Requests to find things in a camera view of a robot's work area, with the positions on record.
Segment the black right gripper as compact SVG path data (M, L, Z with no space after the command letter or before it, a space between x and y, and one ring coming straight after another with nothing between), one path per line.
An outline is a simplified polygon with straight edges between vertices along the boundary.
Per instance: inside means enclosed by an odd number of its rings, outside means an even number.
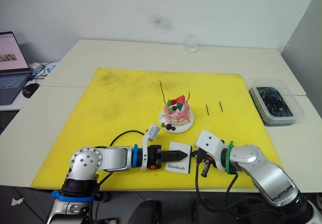
M197 169L201 166L203 170L201 176L206 178L210 167L215 168L215 160L205 150L199 148L191 153L191 156L196 159Z

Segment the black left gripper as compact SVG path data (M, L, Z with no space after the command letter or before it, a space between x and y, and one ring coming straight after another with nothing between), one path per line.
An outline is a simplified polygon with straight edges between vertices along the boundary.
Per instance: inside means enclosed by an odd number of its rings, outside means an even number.
M150 170L160 169L162 162L180 162L188 156L181 150L162 151L161 145L150 145L147 150L147 168Z

